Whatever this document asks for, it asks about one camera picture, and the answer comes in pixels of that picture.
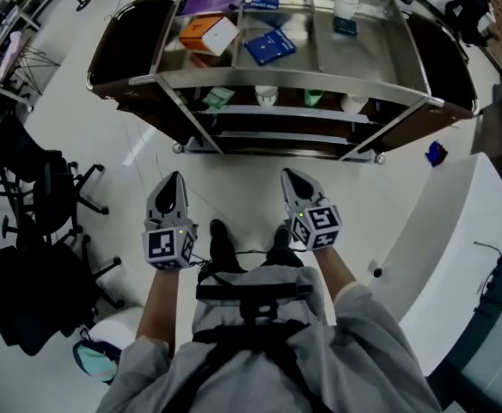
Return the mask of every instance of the white floor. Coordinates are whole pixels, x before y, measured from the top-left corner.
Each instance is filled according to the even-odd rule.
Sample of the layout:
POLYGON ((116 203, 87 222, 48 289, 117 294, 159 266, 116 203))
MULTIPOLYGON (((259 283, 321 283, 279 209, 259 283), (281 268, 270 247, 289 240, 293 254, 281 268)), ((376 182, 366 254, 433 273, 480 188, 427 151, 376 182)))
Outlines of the white floor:
MULTIPOLYGON (((29 116, 27 129, 44 148, 59 149, 85 171, 92 163, 107 170, 96 176, 84 193, 108 205, 107 217, 79 207, 79 219, 93 239, 98 262, 120 256, 123 265, 103 279, 111 293, 142 305, 154 270, 144 261, 141 232, 145 199, 153 187, 174 170, 184 176, 190 217, 199 227, 194 252, 208 257, 209 222, 224 220, 234 232, 238 248, 264 250, 285 218, 279 182, 284 167, 315 176, 343 222, 337 249, 359 280, 369 281, 368 265, 382 262, 406 223, 430 165, 424 153, 438 139, 449 151, 448 160, 469 154, 474 121, 467 120, 436 135, 387 154, 384 166, 283 157, 185 156, 171 151, 172 140, 132 114, 116 111, 116 103, 87 91, 86 72, 108 24, 108 15, 131 0, 92 0, 77 13, 75 0, 57 0, 34 45, 62 61, 44 95, 29 116)), ((481 105, 491 102, 499 75, 477 49, 468 49, 470 73, 481 105)), ((0 224, 7 207, 0 201, 0 224)), ((13 243, 3 241, 0 246, 13 243)), ((263 256, 241 256, 244 268, 263 256)), ((314 257, 303 259, 315 266, 314 257)), ((181 273, 177 343, 191 338, 197 270, 181 273)), ((64 338, 55 341, 66 341, 64 338)))

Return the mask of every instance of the office chair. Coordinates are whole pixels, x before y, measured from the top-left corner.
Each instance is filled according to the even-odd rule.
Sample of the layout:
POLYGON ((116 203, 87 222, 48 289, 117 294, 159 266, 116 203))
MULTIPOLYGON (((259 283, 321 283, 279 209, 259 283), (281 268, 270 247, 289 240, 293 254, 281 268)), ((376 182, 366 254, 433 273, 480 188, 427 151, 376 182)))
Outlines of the office chair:
POLYGON ((71 169, 77 163, 67 163, 61 151, 46 151, 39 147, 16 117, 0 122, 0 176, 10 205, 19 219, 33 212, 41 236, 50 243, 50 235, 72 219, 77 225, 77 202, 99 214, 109 214, 107 207, 99 207, 81 196, 81 189, 95 170, 104 166, 95 164, 83 176, 74 177, 71 169), (16 176, 12 188, 5 169, 16 176), (19 181, 33 183, 30 191, 22 192, 19 181), (33 203, 24 204, 23 197, 33 194, 33 203))
POLYGON ((18 248, 0 250, 0 333, 8 346, 19 345, 34 356, 58 331, 70 336, 82 324, 91 329, 100 297, 116 309, 125 305, 96 283, 121 260, 115 257, 112 264, 93 274, 87 250, 90 237, 83 237, 82 259, 64 243, 76 236, 70 230, 53 246, 42 237, 27 245, 24 236, 23 243, 16 240, 18 248))
POLYGON ((446 21, 453 34, 468 45, 486 46, 478 30, 481 18, 490 10, 490 0, 453 0, 445 7, 446 21))

